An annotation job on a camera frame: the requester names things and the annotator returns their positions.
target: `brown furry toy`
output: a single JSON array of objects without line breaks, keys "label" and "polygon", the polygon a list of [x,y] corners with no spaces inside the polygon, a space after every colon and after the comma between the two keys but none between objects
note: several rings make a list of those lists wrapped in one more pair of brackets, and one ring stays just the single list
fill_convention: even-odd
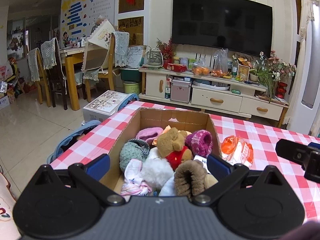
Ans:
[{"label": "brown furry toy", "polygon": [[217,182],[217,179],[208,174],[202,162],[198,160],[180,164],[174,175],[177,196],[187,196],[189,199],[201,194]]},{"label": "brown furry toy", "polygon": [[184,145],[186,131],[178,131],[173,127],[157,138],[158,151],[162,158],[166,158],[172,169],[175,169],[183,162],[192,160],[192,152]]}]

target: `pink knitted slipper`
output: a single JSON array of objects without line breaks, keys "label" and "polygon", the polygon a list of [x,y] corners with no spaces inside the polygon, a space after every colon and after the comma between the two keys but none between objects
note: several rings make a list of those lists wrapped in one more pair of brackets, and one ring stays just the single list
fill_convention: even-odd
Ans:
[{"label": "pink knitted slipper", "polygon": [[207,130],[196,131],[186,137],[186,146],[188,146],[193,155],[199,155],[207,158],[212,150],[212,136]]},{"label": "pink knitted slipper", "polygon": [[153,140],[158,138],[162,134],[163,129],[161,127],[146,128],[138,132],[136,139],[141,139],[146,141],[149,145],[152,144]]}]

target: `television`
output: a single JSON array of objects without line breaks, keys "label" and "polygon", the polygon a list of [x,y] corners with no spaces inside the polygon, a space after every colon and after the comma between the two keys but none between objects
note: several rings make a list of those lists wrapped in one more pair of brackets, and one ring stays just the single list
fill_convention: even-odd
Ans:
[{"label": "television", "polygon": [[173,0],[172,43],[269,57],[272,7],[250,0]]}]

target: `red vase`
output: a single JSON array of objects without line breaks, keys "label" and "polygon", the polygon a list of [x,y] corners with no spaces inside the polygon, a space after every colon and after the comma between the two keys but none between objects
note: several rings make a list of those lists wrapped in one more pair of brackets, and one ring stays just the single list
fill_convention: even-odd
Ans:
[{"label": "red vase", "polygon": [[279,82],[278,86],[276,88],[276,97],[277,98],[284,98],[285,93],[287,92],[287,90],[285,89],[285,87],[287,87],[288,85],[286,83],[283,82]]},{"label": "red vase", "polygon": [[172,59],[171,59],[171,58],[169,58],[169,59],[164,58],[164,59],[163,59],[163,67],[164,67],[164,68],[167,68],[167,66],[168,66],[169,63],[172,63]]}]

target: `drawer handle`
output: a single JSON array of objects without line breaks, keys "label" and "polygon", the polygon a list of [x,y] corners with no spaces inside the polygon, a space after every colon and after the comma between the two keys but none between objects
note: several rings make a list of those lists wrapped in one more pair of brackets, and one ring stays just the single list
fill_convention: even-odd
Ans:
[{"label": "drawer handle", "polygon": [[160,80],[160,87],[159,87],[159,92],[160,93],[163,92],[162,86],[163,86],[163,80]]},{"label": "drawer handle", "polygon": [[210,98],[210,101],[213,102],[213,103],[219,103],[219,104],[222,104],[222,103],[223,103],[223,100],[222,100],[222,99]]},{"label": "drawer handle", "polygon": [[257,110],[260,111],[260,112],[268,112],[268,109],[266,108],[261,108],[261,107],[257,107]]}]

